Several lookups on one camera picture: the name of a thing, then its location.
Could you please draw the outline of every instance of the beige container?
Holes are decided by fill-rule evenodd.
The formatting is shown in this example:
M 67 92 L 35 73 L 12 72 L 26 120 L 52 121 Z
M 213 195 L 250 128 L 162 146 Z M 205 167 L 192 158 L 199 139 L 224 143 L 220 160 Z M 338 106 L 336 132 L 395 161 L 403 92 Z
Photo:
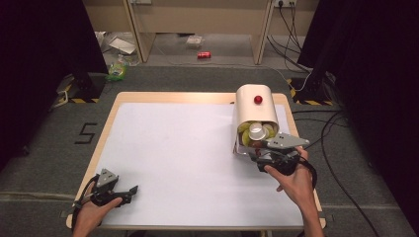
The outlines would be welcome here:
M 241 86 L 236 92 L 232 124 L 235 154 L 255 152 L 258 140 L 274 137 L 280 128 L 271 89 L 265 85 Z

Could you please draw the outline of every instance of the red can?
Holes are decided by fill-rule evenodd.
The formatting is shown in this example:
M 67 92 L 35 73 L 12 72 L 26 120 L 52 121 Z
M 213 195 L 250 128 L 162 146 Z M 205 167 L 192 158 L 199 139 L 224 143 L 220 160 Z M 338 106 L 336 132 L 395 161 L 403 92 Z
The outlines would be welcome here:
M 198 52 L 198 58 L 210 58 L 210 51 Z

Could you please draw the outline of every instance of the power outlet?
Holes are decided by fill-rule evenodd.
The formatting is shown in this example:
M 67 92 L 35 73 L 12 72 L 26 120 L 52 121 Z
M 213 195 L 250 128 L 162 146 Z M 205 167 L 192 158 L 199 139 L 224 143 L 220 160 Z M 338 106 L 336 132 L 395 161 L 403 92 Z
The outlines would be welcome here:
M 283 1 L 283 8 L 295 7 L 296 0 L 274 0 L 274 6 L 280 7 L 280 1 Z

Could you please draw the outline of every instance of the person's left hand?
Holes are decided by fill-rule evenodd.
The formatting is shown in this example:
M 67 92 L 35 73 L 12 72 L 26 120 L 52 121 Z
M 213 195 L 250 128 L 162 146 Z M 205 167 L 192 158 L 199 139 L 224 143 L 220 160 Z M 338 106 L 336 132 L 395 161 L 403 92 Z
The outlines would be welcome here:
M 95 186 L 93 182 L 86 192 L 86 196 L 92 192 L 92 188 Z M 97 206 L 91 201 L 83 204 L 80 212 L 77 215 L 77 222 L 74 227 L 73 237 L 86 237 L 92 232 L 102 221 L 102 219 L 111 211 L 117 207 L 123 199 L 117 197 L 111 200 L 106 205 Z

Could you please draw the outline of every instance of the gray carpet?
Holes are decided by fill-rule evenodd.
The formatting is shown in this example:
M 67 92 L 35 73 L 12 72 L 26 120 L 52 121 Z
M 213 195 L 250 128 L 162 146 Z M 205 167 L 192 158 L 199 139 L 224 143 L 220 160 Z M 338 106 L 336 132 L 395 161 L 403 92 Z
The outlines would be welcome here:
M 286 78 L 301 77 L 283 71 Z M 292 111 L 340 110 L 338 105 L 302 106 L 291 100 L 289 88 L 272 69 L 214 67 L 130 67 L 126 79 L 108 83 L 99 103 L 67 104 L 49 113 L 31 141 L 28 156 L 15 157 L 0 174 L 0 236 L 70 236 L 62 211 L 71 206 L 94 152 L 112 103 L 122 91 L 235 92 L 243 84 L 265 84 L 284 93 Z M 315 141 L 333 113 L 294 114 L 301 137 Z M 90 144 L 79 132 L 95 136 Z M 369 166 L 345 114 L 335 120 L 324 138 L 330 166 L 349 195 L 363 209 L 380 236 L 415 236 L 381 176 Z M 317 192 L 327 219 L 327 236 L 374 236 L 367 221 L 338 186 L 322 155 L 320 142 L 307 149 L 318 172 Z M 30 197 L 10 193 L 36 193 Z M 274 236 L 296 236 L 297 231 Z M 126 236 L 125 231 L 98 230 L 92 236 Z

